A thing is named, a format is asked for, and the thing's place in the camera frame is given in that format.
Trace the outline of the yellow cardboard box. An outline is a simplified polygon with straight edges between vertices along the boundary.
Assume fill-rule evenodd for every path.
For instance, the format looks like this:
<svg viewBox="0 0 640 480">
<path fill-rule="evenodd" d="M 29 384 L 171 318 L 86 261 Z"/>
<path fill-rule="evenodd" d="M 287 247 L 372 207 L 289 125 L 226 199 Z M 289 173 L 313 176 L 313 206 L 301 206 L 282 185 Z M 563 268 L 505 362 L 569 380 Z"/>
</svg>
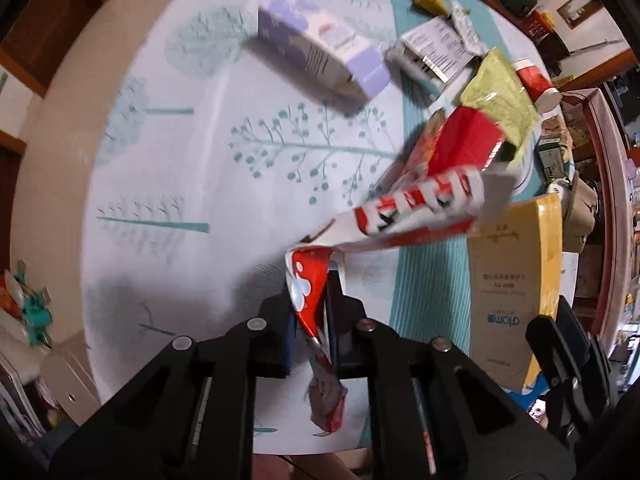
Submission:
<svg viewBox="0 0 640 480">
<path fill-rule="evenodd" d="M 554 318 L 562 266 L 562 206 L 546 194 L 509 206 L 468 239 L 471 359 L 502 388 L 533 385 L 540 367 L 525 338 L 537 315 Z"/>
</svg>

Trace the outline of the red white snack wrapper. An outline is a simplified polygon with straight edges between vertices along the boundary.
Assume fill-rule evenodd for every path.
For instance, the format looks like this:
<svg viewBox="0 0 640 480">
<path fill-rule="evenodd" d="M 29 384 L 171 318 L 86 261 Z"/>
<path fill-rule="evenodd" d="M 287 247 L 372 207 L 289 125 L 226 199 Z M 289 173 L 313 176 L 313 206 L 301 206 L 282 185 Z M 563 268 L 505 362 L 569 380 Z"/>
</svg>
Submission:
<svg viewBox="0 0 640 480">
<path fill-rule="evenodd" d="M 346 399 L 337 365 L 320 337 L 320 311 L 334 252 L 372 252 L 465 234 L 506 209 L 515 182 L 509 171 L 472 166 L 420 177 L 339 214 L 285 253 L 286 290 L 310 348 L 311 420 L 322 431 L 332 434 L 341 428 Z"/>
</svg>

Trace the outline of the red foil bag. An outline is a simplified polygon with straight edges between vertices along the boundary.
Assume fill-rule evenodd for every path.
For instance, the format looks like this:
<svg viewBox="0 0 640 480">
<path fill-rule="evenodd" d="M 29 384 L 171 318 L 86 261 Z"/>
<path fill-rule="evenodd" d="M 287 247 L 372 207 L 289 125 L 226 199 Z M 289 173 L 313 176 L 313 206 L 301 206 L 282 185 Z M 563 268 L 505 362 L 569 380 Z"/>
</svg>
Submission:
<svg viewBox="0 0 640 480">
<path fill-rule="evenodd" d="M 503 141 L 504 133 L 491 118 L 481 110 L 460 105 L 439 130 L 427 174 L 437 176 L 461 166 L 484 170 Z"/>
</svg>

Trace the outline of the green gold foil bag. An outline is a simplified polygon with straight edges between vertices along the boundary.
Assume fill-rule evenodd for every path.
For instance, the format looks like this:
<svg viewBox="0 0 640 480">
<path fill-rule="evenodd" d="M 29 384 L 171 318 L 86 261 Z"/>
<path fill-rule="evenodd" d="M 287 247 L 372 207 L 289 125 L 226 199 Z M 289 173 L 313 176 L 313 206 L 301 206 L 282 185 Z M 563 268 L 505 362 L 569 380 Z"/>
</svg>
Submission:
<svg viewBox="0 0 640 480">
<path fill-rule="evenodd" d="M 475 76 L 461 92 L 459 102 L 489 117 L 503 132 L 504 140 L 513 146 L 512 162 L 521 160 L 539 114 L 499 48 L 491 48 L 484 56 Z"/>
</svg>

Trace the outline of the purple white carton box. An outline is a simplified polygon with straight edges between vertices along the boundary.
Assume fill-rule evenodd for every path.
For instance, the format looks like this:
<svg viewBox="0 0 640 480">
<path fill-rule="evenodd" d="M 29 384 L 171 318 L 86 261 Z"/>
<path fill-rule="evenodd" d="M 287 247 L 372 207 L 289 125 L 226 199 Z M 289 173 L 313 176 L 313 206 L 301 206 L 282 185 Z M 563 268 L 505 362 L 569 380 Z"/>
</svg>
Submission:
<svg viewBox="0 0 640 480">
<path fill-rule="evenodd" d="M 262 4 L 258 36 L 340 96 L 368 102 L 390 83 L 390 71 L 378 47 L 310 0 Z"/>
</svg>

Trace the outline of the green small carton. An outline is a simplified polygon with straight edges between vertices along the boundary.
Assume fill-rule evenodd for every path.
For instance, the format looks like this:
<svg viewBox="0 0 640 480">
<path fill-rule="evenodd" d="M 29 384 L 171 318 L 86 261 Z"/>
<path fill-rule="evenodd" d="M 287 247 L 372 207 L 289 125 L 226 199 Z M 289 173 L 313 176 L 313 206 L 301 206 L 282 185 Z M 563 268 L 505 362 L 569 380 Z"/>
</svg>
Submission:
<svg viewBox="0 0 640 480">
<path fill-rule="evenodd" d="M 560 134 L 541 136 L 536 151 L 547 182 L 570 177 L 570 149 Z"/>
</svg>

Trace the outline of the white teal patterned tablecloth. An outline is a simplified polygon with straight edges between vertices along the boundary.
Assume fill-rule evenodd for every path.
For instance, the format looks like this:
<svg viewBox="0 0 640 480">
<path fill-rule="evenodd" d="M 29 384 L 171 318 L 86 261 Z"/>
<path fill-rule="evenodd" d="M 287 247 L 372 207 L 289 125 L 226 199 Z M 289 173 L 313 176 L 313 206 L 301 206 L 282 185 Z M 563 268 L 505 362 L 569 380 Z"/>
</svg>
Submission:
<svg viewBox="0 0 640 480">
<path fill-rule="evenodd" d="M 81 256 L 102 400 L 179 335 L 206 340 L 284 285 L 285 251 L 382 191 L 436 108 L 403 74 L 359 110 L 260 41 L 267 0 L 172 0 L 115 96 Z M 310 0 L 380 48 L 410 0 Z"/>
</svg>

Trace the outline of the red paper cup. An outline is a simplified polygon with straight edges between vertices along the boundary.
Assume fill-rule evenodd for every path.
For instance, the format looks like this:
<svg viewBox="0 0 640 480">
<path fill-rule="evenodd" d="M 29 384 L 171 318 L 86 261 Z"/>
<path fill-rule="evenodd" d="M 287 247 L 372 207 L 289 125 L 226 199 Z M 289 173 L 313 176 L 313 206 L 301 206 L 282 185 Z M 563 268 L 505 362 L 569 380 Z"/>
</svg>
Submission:
<svg viewBox="0 0 640 480">
<path fill-rule="evenodd" d="M 529 99 L 540 114 L 550 113 L 562 99 L 561 92 L 544 76 L 540 68 L 527 58 L 513 63 L 515 73 L 526 90 Z"/>
</svg>

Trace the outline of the white printed medicine box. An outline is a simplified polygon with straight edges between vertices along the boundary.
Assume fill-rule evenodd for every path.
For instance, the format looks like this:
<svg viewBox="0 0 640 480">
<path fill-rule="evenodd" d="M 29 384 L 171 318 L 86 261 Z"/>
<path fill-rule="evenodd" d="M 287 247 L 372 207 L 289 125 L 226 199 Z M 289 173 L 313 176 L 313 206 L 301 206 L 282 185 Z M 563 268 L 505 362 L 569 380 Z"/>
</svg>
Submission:
<svg viewBox="0 0 640 480">
<path fill-rule="evenodd" d="M 422 84 L 441 94 L 473 61 L 462 38 L 438 16 L 400 36 L 386 52 L 386 58 Z"/>
</svg>

